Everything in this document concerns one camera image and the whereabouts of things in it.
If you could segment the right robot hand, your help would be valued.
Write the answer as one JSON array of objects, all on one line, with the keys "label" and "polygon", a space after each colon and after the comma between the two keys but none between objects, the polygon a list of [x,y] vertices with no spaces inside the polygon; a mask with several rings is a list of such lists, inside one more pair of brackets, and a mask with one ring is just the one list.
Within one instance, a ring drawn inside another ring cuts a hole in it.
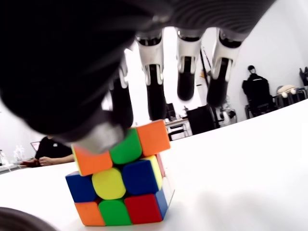
[{"label": "right robot hand", "polygon": [[162,30],[196,45],[218,30],[207,102],[226,98],[242,42],[273,5],[271,0],[3,0],[0,3],[0,97],[33,130],[103,153],[126,136],[122,114],[102,101],[120,76],[124,51],[149,40],[148,68],[161,55]]}]

